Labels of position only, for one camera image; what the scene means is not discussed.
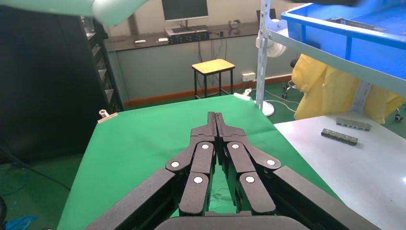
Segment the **headphones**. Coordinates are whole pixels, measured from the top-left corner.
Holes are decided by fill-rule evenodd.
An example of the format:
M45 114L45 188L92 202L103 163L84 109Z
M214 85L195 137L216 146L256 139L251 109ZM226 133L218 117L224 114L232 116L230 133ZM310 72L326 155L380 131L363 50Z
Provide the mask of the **headphones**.
M234 20L233 22L230 20L228 21L228 26L231 29L237 29L241 24L241 21L239 19Z

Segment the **computer monitor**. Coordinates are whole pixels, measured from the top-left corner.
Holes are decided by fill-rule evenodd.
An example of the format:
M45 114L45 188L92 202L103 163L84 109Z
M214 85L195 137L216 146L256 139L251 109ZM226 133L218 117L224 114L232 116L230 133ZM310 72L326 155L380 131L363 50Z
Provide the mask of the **computer monitor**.
M162 0L166 22L207 18L206 0Z

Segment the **black desk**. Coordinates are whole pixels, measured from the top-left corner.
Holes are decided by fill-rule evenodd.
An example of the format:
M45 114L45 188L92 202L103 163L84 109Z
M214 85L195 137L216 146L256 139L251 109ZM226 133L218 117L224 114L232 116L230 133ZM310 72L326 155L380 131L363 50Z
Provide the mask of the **black desk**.
M252 36L258 34L258 23L241 23L237 29L231 29L227 25L213 25L207 28L208 31L219 33L223 31L224 37L219 37L216 34L210 34L209 40L232 38L232 37L242 37L242 36ZM158 39L166 38L165 32L154 33L154 34L139 34L135 36L118 36L111 37L106 40L106 46L109 51L125 51L132 49L142 49L151 48L157 46L169 46L177 44L168 44L168 42L159 42ZM145 43L135 44L137 40L145 40Z

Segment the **chair wheel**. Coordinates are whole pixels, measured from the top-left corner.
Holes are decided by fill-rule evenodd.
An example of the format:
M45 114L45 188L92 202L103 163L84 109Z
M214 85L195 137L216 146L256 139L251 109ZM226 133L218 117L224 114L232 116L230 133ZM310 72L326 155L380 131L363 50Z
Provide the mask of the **chair wheel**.
M395 121L401 121L403 120L403 117L400 114L395 115Z

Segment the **blue plastic bin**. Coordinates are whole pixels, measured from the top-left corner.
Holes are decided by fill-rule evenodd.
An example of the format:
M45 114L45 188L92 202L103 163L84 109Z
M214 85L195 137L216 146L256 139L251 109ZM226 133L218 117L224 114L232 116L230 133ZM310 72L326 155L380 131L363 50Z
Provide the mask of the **blue plastic bin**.
M326 21L334 17L385 30ZM292 39L406 80L405 0L365 0L358 7L309 3L282 13L282 19Z

